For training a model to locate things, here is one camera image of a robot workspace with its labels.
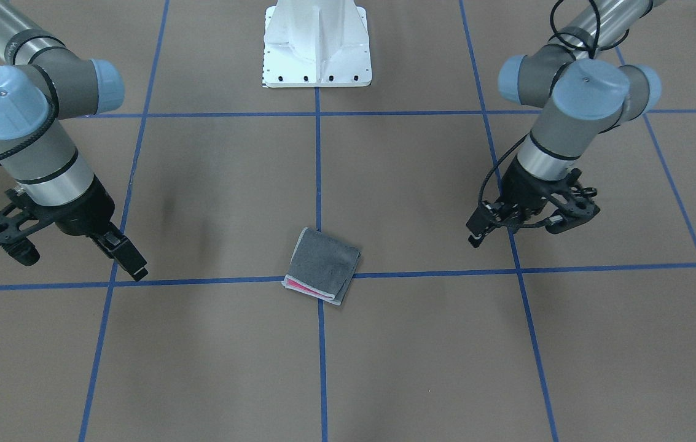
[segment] folded cloth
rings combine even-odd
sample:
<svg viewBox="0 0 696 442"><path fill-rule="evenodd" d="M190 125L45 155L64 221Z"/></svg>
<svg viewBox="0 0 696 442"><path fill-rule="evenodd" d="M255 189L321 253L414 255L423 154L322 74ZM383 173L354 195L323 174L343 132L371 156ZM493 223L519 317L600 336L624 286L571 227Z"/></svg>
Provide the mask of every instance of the folded cloth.
<svg viewBox="0 0 696 442"><path fill-rule="evenodd" d="M283 286L340 305L360 255L359 249L306 227L299 235Z"/></svg>

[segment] white plastic bracket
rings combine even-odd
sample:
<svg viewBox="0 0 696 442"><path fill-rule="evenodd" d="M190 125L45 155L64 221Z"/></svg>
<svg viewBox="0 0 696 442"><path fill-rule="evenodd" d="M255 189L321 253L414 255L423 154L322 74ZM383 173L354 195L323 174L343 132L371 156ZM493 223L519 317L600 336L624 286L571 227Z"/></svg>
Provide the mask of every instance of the white plastic bracket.
<svg viewBox="0 0 696 442"><path fill-rule="evenodd" d="M353 0L278 0L266 9L264 87L372 81L367 11Z"/></svg>

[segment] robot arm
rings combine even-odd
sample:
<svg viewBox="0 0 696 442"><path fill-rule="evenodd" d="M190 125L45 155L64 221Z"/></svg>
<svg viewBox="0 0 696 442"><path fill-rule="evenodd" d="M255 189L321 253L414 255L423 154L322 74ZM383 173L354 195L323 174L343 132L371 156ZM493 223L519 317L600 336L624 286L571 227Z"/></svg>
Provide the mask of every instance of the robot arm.
<svg viewBox="0 0 696 442"><path fill-rule="evenodd" d="M561 3L557 2L553 11ZM533 56L513 56L499 74L503 97L542 108L533 128L513 149L519 152L502 179L500 197L483 201L469 219L469 241L478 247L497 227L546 227L558 234L587 223L600 211L594 188L584 188L572 168L597 134L633 120L656 104L662 84L653 69L619 68L595 57L617 45L635 20L665 0L598 0ZM548 203L556 209L538 223Z"/></svg>
<svg viewBox="0 0 696 442"><path fill-rule="evenodd" d="M134 280L142 279L146 261L111 223L112 198L59 122L118 109L119 73L108 61L78 58L5 0L0 53L7 63L0 66L0 165L18 183L0 211L0 246L25 265L36 263L39 254L27 237L55 223L67 235L92 238Z"/></svg>

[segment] gray cloth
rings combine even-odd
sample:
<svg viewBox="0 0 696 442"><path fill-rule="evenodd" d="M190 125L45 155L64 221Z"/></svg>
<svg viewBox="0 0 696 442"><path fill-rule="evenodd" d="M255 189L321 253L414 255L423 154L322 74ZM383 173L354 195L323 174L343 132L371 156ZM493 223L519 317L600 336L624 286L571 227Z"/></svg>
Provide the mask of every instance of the gray cloth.
<svg viewBox="0 0 696 442"><path fill-rule="evenodd" d="M287 276L334 296L339 305L359 263L359 249L310 228L303 229Z"/></svg>

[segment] folded towel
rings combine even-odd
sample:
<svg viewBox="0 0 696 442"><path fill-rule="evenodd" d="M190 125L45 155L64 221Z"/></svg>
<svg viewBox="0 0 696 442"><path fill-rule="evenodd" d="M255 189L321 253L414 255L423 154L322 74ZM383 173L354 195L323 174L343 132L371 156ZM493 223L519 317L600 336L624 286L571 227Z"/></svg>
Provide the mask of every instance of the folded towel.
<svg viewBox="0 0 696 442"><path fill-rule="evenodd" d="M340 305L360 255L357 248L307 227L301 230L283 286Z"/></svg>

